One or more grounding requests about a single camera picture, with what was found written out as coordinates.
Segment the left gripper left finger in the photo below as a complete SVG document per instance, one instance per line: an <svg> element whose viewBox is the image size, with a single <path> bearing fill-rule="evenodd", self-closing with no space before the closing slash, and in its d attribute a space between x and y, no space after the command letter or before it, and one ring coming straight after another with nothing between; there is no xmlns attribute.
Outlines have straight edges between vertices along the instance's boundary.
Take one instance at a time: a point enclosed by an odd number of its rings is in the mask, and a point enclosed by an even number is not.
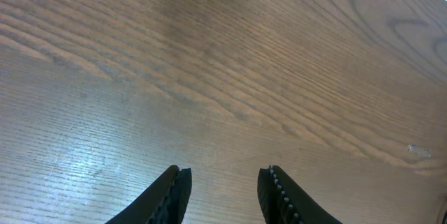
<svg viewBox="0 0 447 224"><path fill-rule="evenodd" d="M106 224L181 224L191 189L191 169L171 165Z"/></svg>

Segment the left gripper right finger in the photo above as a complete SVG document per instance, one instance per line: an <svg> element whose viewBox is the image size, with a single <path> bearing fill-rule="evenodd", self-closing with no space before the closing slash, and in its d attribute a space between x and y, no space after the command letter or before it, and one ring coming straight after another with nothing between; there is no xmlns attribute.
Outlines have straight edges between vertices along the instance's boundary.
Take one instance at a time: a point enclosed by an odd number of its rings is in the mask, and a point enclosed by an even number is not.
<svg viewBox="0 0 447 224"><path fill-rule="evenodd" d="M267 224L342 224L278 165L259 170L257 194Z"/></svg>

